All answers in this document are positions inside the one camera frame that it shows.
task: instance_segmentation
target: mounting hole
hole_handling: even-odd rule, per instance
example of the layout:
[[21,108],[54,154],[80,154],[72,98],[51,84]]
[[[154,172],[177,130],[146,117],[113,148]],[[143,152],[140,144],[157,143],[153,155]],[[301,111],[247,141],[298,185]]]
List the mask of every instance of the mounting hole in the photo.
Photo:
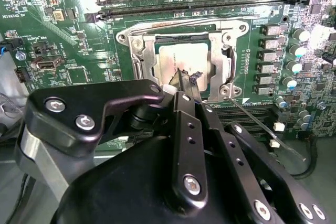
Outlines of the mounting hole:
[[125,37],[124,34],[119,35],[118,38],[119,38],[119,40],[120,40],[121,42],[124,42],[124,41],[126,40],[126,37]]
[[155,85],[151,85],[151,90],[155,93],[160,93],[161,89]]
[[196,144],[195,140],[193,140],[192,137],[188,137],[188,142],[189,142],[190,144]]
[[235,148],[235,147],[236,147],[235,144],[232,143],[232,142],[229,142],[229,145],[230,145],[232,148]]
[[186,94],[183,94],[182,97],[183,97],[183,99],[186,100],[186,101],[190,101],[190,100],[191,100],[190,97],[187,96]]
[[240,29],[241,31],[246,31],[246,26],[245,26],[245,25],[241,25],[241,26],[239,27],[239,29]]
[[244,165],[244,162],[243,162],[243,161],[241,161],[239,158],[237,158],[237,159],[236,159],[236,161],[237,161],[238,165],[241,165],[241,166],[243,166],[243,165]]
[[288,20],[289,20],[289,17],[288,16],[284,16],[284,17],[282,17],[282,22],[287,22]]
[[191,129],[195,128],[195,126],[192,123],[188,123],[188,127],[191,128]]

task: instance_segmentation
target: cable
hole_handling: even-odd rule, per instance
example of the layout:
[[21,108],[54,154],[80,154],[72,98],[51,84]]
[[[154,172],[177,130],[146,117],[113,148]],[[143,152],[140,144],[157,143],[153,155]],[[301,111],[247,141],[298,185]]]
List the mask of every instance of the cable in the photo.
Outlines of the cable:
[[309,177],[315,170],[317,165],[317,137],[315,135],[310,135],[307,138],[309,144],[310,144],[310,163],[307,167],[307,169],[300,174],[292,174],[294,179],[304,179]]
[[0,52],[1,52],[1,56],[4,55],[4,53],[6,52],[6,48],[2,47],[1,50],[0,50]]
[[14,205],[14,208],[13,208],[12,212],[8,216],[7,220],[5,221],[5,224],[9,224],[11,222],[12,218],[14,217],[14,214],[16,213],[17,209],[20,206],[22,197],[24,195],[27,178],[28,178],[28,174],[24,174],[23,178],[22,178],[22,182],[21,182],[21,188],[20,188],[19,196],[16,199],[16,202],[15,202],[15,205]]
[[22,109],[16,105],[8,96],[6,96],[4,93],[0,92],[0,97],[3,98],[10,106],[15,108],[20,114],[23,114]]

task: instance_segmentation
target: white connector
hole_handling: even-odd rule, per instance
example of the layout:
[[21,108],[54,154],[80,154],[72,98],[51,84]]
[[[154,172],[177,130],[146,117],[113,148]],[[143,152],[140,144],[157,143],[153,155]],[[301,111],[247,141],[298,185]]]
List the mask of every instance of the white connector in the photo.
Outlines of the white connector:
[[283,123],[276,122],[276,123],[274,123],[273,129],[275,131],[284,131],[285,130],[285,125]]
[[271,139],[271,141],[269,141],[269,146],[271,146],[272,148],[280,148],[280,144],[274,139]]

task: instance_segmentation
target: cpu socket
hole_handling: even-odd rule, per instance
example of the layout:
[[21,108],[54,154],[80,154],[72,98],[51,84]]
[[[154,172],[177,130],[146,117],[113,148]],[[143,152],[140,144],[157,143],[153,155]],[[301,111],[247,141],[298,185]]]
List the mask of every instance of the cpu socket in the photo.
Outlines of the cpu socket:
[[221,102],[242,89],[234,85],[237,38],[249,24],[235,18],[196,18],[138,23],[117,33],[117,41],[130,48],[135,79],[168,84],[178,68],[202,72],[197,85],[202,98]]

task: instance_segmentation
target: motherboard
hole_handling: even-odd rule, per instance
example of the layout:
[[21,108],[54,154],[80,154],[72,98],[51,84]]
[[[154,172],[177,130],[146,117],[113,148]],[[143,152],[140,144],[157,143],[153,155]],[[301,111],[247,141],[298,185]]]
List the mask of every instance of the motherboard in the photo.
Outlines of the motherboard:
[[229,98],[279,137],[336,133],[335,28],[336,0],[0,0],[1,57],[10,53],[29,92],[164,85],[180,68],[199,73],[223,125],[236,121],[260,139],[264,130]]

